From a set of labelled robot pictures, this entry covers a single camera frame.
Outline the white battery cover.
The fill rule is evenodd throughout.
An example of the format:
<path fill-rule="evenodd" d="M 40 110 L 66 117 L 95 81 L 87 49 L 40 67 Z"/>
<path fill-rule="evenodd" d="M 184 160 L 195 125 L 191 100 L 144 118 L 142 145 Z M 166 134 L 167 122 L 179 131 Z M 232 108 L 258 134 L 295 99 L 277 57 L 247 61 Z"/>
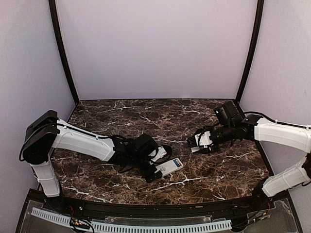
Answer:
<path fill-rule="evenodd" d="M 201 153 L 201 148 L 200 147 L 191 147 L 191 152 L 192 153 Z"/>

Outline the white air conditioner remote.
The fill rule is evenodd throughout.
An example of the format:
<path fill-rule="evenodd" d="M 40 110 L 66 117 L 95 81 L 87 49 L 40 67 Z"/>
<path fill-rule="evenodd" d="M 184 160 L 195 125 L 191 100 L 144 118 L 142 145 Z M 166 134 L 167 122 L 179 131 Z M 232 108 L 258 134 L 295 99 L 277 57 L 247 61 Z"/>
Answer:
<path fill-rule="evenodd" d="M 174 159 L 172 160 L 169 160 L 167 162 L 164 162 L 158 166 L 156 166 L 157 170 L 160 170 L 162 172 L 162 176 L 165 177 L 173 172 L 176 172 L 180 169 L 182 169 L 183 167 L 177 167 L 173 161 Z"/>

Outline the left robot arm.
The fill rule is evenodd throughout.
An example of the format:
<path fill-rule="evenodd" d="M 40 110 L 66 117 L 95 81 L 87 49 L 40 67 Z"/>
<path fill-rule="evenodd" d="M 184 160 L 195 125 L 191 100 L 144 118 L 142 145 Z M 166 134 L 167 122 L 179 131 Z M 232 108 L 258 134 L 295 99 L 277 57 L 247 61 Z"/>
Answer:
<path fill-rule="evenodd" d="M 61 186 L 55 176 L 51 154 L 55 149 L 71 150 L 121 167 L 139 170 L 149 183 L 162 177 L 152 159 L 159 153 L 158 144 L 147 134 L 132 139 L 120 135 L 102 136 L 74 127 L 49 110 L 26 130 L 25 142 L 19 154 L 33 168 L 49 203 L 57 211 L 69 207 L 61 195 Z"/>

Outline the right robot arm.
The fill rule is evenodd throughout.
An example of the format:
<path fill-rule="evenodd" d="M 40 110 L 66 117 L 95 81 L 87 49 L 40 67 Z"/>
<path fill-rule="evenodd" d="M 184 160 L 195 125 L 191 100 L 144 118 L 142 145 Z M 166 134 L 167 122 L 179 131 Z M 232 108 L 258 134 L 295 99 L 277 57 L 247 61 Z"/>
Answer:
<path fill-rule="evenodd" d="M 215 108 L 219 128 L 204 127 L 198 136 L 198 145 L 206 149 L 221 143 L 236 140 L 272 142 L 285 145 L 306 153 L 306 157 L 295 165 L 274 176 L 265 178 L 254 189 L 255 195 L 248 199 L 248 207 L 259 210 L 267 202 L 267 197 L 311 183 L 311 128 L 273 120 L 258 112 L 242 114 L 232 102 Z"/>

